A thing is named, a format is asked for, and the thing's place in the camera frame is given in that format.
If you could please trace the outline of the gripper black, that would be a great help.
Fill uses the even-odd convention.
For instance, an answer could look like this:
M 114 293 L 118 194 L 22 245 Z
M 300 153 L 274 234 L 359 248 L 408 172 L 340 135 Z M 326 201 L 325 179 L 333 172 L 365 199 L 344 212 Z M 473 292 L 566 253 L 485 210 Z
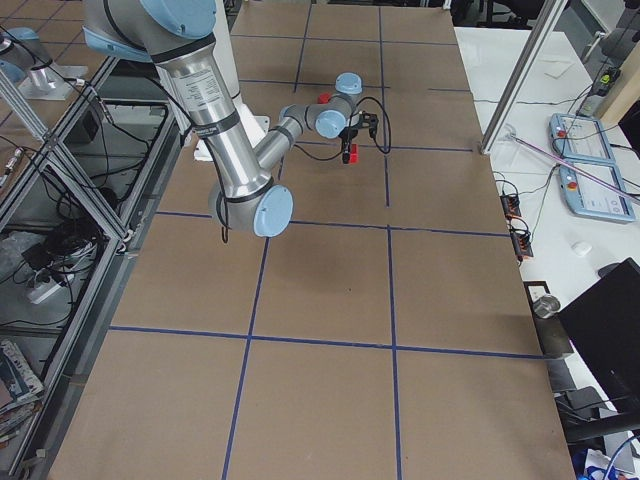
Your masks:
M 354 141 L 360 130 L 366 130 L 371 140 L 375 140 L 378 131 L 378 116 L 366 111 L 355 113 L 347 122 L 346 127 L 339 134 L 341 139 L 341 161 L 343 164 L 350 163 L 350 142 Z

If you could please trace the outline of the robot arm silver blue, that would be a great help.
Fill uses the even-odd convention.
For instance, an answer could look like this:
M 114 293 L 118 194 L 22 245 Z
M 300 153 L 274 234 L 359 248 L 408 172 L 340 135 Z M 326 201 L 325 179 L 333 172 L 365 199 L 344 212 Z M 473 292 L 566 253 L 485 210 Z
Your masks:
M 275 237 L 288 226 L 291 192 L 271 170 L 307 130 L 335 139 L 353 138 L 371 125 L 359 108 L 361 78 L 340 74 L 326 102 L 285 107 L 280 120 L 257 144 L 250 141 L 226 78 L 235 63 L 227 40 L 224 9 L 216 1 L 87 1 L 87 45 L 116 58 L 151 62 L 168 76 L 177 106 L 204 142 L 218 175 L 209 196 L 225 230 Z

